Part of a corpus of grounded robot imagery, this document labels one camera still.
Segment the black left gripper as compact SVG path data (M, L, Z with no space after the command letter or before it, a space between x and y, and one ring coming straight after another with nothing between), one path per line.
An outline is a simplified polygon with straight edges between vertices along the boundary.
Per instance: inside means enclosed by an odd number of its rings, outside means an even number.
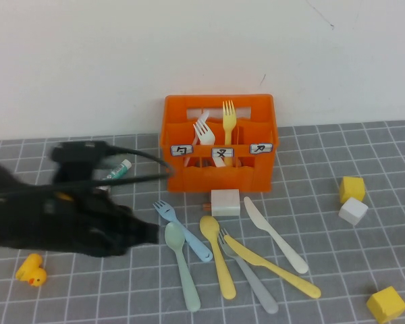
M121 256L133 246L159 243L159 226L134 216L100 190L54 192L47 200L47 250L91 257Z

